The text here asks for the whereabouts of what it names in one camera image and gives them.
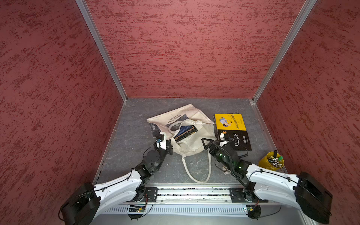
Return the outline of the yellow spine book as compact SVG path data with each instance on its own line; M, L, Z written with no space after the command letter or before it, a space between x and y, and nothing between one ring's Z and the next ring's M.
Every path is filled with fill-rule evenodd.
M215 114L217 130L246 131L241 114Z

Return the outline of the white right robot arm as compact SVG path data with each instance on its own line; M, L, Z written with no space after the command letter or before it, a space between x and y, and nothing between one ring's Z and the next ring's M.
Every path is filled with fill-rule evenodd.
M301 210L312 220L329 224L332 194L307 172L287 174L262 168L243 160L228 144L203 139L204 149L230 170L244 187L241 197L251 203L275 201Z

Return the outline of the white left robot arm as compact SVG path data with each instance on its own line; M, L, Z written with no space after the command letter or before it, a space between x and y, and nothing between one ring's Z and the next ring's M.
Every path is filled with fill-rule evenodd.
M158 172L173 147L155 147L143 157L140 164L120 178L107 183L82 184L60 207L58 217L66 225L89 225L95 217L113 206L145 198L145 184Z

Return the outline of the black book yellow characters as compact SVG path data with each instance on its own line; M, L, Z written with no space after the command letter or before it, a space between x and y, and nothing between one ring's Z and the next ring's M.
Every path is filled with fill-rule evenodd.
M252 151L251 143L249 140L247 131L232 131L232 130L218 130L218 136L221 133L225 133L229 135L228 139L232 139L232 141L228 141L230 146L236 151Z

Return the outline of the beige canvas tote bag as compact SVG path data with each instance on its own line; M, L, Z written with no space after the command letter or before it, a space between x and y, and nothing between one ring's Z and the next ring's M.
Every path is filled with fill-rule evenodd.
M208 154L208 174L204 181L194 178L188 170L186 157L205 151L202 139L216 140L214 122L192 104L147 119L153 132L162 133L170 141L173 151L181 156L188 176L196 183L205 184L212 173L212 156Z

